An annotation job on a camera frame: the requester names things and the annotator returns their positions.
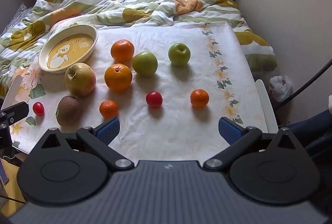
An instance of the cherry tomato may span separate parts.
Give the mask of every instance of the cherry tomato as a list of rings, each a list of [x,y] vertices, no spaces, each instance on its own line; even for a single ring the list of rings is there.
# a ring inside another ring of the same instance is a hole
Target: cherry tomato
[[[32,106],[32,110],[37,116],[43,116],[45,114],[44,106],[40,102],[34,103],[34,105]]]
[[[151,91],[150,93],[148,93],[145,100],[150,108],[159,108],[163,103],[163,98],[161,94],[156,91]]]

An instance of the plastic bag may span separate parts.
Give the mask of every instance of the plastic bag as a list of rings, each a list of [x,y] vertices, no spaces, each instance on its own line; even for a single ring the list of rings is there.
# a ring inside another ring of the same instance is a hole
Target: plastic bag
[[[270,86],[271,95],[278,102],[288,98],[293,90],[292,82],[284,75],[270,78]]]

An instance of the wall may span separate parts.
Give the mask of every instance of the wall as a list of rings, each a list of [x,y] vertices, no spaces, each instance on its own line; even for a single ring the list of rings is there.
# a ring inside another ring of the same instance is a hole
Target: wall
[[[332,0],[236,0],[249,26],[273,47],[278,68],[300,88],[332,58]],[[278,111],[295,123],[328,109],[332,67]]]

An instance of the blue gripper pad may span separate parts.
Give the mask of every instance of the blue gripper pad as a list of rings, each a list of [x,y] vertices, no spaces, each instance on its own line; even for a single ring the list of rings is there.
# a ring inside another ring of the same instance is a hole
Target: blue gripper pad
[[[218,130],[219,134],[230,145],[241,139],[248,132],[245,128],[241,127],[237,123],[232,122],[227,117],[221,117],[219,119]]]
[[[109,145],[120,132],[120,121],[118,118],[113,117],[105,123],[97,126],[94,131],[99,140],[104,144]]]

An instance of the kiwi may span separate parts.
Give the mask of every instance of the kiwi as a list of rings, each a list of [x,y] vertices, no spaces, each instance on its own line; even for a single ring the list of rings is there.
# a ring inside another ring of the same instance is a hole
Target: kiwi
[[[82,113],[81,104],[71,96],[63,97],[56,109],[56,120],[59,125],[65,127],[74,124]]]

